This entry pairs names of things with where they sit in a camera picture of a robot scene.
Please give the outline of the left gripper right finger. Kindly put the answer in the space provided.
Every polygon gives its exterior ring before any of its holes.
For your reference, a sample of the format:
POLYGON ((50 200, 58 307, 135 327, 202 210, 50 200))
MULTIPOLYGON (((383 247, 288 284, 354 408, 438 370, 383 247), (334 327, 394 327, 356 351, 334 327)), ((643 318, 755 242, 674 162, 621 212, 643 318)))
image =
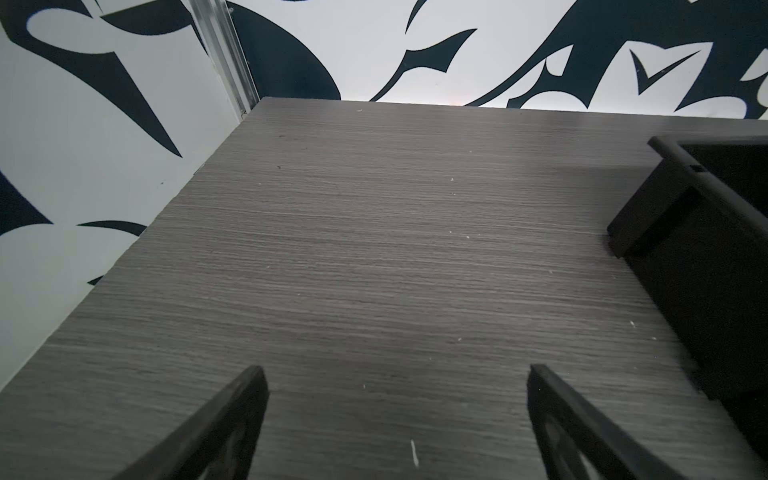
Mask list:
POLYGON ((681 479, 544 364, 527 378, 527 408, 549 479, 681 479))

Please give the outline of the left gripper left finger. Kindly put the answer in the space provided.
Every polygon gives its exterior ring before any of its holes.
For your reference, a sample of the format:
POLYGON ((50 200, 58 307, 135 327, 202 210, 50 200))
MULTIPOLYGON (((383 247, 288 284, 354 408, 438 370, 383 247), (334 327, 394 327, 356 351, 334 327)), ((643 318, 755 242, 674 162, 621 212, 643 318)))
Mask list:
POLYGON ((247 367, 176 430, 114 477, 246 479, 268 399, 263 369, 247 367))

